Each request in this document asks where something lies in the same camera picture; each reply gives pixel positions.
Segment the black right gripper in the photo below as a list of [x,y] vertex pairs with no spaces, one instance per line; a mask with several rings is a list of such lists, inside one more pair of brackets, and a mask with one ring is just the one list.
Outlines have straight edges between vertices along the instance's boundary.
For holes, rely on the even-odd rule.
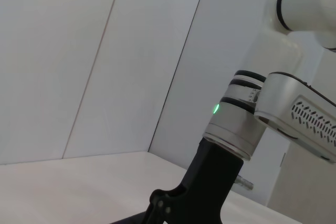
[[155,190],[148,211],[111,224],[223,224],[221,209],[243,160],[201,140],[180,184]]

